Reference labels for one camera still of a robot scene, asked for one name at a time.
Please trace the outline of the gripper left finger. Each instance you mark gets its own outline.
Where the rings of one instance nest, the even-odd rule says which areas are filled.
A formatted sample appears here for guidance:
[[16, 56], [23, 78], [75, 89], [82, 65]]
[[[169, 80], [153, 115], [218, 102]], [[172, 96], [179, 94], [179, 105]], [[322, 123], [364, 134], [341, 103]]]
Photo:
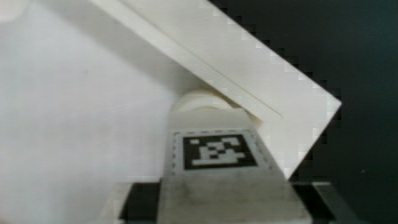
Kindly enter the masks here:
[[119, 183], [94, 224], [156, 224], [160, 183]]

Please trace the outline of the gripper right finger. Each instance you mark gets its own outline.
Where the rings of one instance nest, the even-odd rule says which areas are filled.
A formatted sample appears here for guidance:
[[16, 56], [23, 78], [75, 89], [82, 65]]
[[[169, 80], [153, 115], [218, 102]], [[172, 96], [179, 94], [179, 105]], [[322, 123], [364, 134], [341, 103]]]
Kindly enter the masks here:
[[355, 213], [329, 182], [297, 182], [293, 188], [313, 224], [355, 224]]

